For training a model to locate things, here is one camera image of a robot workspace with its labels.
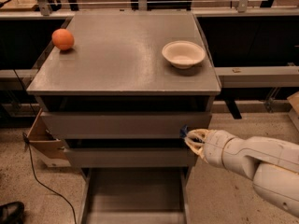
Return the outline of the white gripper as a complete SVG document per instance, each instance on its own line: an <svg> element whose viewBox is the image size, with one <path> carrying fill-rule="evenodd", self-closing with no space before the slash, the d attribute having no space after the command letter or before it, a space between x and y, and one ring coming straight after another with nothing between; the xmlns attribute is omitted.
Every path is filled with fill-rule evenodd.
<svg viewBox="0 0 299 224"><path fill-rule="evenodd" d="M225 168L223 153L235 135L224 130L195 129L187 133L185 144L212 166Z"/></svg>

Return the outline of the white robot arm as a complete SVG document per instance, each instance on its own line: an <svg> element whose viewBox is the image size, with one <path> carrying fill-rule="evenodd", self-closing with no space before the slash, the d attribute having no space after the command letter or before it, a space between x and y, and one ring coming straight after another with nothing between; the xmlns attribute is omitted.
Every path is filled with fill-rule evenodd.
<svg viewBox="0 0 299 224"><path fill-rule="evenodd" d="M299 145L261 136L241 139L224 130L184 128L181 137L206 163L251 180L262 199L299 217Z"/></svg>

